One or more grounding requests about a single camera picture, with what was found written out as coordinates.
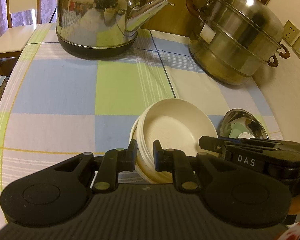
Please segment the large shallow steel basin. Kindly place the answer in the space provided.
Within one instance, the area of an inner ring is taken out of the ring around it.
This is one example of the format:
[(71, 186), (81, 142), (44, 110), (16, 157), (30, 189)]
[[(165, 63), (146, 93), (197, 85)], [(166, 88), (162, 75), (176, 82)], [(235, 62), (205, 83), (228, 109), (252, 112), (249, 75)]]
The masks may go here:
[(234, 123), (243, 124), (254, 138), (269, 139), (266, 129), (259, 120), (251, 113), (239, 108), (232, 109), (225, 114), (219, 125), (219, 136), (229, 138), (231, 125)]

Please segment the white ceramic bowl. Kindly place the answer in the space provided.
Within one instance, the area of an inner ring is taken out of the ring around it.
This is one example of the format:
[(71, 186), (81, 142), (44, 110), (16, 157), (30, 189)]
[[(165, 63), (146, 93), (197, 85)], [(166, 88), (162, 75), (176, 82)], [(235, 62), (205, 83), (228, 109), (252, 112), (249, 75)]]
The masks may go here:
[(157, 172), (154, 165), (153, 152), (149, 152), (146, 144), (139, 140), (141, 137), (137, 133), (139, 117), (134, 122), (129, 139), (137, 141), (137, 158), (136, 158), (136, 172), (149, 183), (156, 184), (170, 184), (173, 183), (172, 174), (169, 172)]

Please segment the cream round plastic bowl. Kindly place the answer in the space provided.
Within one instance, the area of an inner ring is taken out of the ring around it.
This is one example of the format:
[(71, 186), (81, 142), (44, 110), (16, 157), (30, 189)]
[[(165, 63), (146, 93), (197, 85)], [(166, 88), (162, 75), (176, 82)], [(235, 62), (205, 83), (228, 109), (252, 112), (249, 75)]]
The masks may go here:
[(209, 117), (195, 105), (176, 98), (160, 100), (139, 116), (137, 133), (149, 152), (159, 140), (163, 149), (174, 148), (195, 157), (202, 149), (199, 139), (206, 135), (217, 138)]

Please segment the green square plastic plate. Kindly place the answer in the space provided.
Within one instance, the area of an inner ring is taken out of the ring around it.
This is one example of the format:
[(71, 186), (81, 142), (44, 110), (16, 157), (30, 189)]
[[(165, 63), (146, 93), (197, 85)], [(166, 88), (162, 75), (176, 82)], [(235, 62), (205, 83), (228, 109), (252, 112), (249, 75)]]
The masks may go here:
[(229, 134), (230, 138), (254, 138), (253, 134), (250, 133), (243, 124), (234, 123), (231, 125), (231, 132)]

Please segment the checkered blue green tablecloth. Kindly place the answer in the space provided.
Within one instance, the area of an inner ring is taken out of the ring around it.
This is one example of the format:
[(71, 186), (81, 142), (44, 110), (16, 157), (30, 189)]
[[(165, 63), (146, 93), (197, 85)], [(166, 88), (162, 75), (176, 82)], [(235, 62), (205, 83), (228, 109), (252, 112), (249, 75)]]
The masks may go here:
[[(0, 193), (79, 153), (126, 147), (137, 117), (165, 98), (196, 105), (215, 126), (230, 109), (245, 109), (281, 139), (257, 84), (221, 85), (197, 66), (188, 44), (185, 36), (142, 29), (129, 50), (91, 61), (66, 52), (54, 24), (39, 25), (0, 101)], [(0, 208), (0, 229), (5, 223)]]

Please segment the stacked steel steamer pot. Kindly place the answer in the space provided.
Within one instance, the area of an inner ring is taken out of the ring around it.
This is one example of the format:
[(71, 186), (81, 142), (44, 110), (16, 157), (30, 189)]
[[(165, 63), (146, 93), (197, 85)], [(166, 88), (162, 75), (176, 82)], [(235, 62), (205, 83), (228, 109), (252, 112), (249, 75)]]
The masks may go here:
[(245, 83), (262, 66), (277, 67), (288, 59), (281, 44), (284, 27), (266, 6), (268, 0), (204, 0), (189, 13), (199, 20), (190, 34), (191, 56), (202, 70), (229, 85)]

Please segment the stainless steel kettle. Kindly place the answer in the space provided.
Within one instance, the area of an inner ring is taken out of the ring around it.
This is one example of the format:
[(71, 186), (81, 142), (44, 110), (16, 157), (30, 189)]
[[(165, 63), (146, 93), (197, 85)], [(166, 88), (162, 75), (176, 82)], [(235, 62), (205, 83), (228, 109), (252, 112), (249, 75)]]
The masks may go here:
[(168, 0), (57, 0), (56, 34), (62, 48), (84, 59), (129, 49), (139, 28)]

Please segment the white wooden chair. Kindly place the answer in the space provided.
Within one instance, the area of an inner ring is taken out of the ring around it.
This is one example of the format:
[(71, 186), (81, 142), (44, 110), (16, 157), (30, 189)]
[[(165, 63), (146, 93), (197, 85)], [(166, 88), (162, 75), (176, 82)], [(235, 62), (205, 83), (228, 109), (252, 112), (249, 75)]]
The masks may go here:
[[(41, 0), (6, 0), (7, 30), (0, 36), (0, 60), (19, 58), (42, 23)], [(0, 65), (0, 75), (5, 72)]]

